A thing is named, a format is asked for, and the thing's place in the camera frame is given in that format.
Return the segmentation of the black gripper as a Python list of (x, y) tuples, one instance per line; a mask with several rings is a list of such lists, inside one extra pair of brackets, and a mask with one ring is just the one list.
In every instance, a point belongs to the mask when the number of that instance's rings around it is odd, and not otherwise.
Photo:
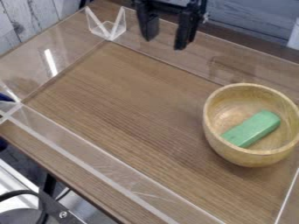
[(173, 49), (183, 50), (193, 41), (197, 26), (204, 22), (208, 0), (132, 0), (142, 38), (150, 41), (158, 34), (158, 15), (179, 14)]

